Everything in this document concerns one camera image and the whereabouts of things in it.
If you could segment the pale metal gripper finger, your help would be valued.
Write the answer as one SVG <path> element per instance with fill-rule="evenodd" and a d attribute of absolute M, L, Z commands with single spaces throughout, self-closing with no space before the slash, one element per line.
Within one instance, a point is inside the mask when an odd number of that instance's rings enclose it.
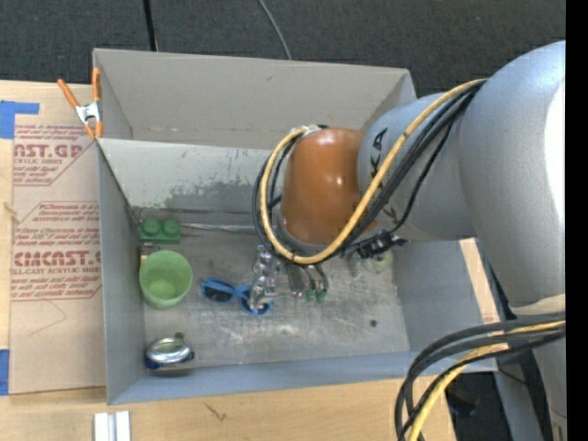
<path fill-rule="evenodd" d="M 249 291 L 249 308 L 252 313 L 267 313 L 277 296 L 276 280 L 269 276 L 258 276 Z"/>
<path fill-rule="evenodd" d="M 257 276 L 277 277 L 281 271 L 281 262 L 262 244 L 257 246 L 254 272 Z"/>

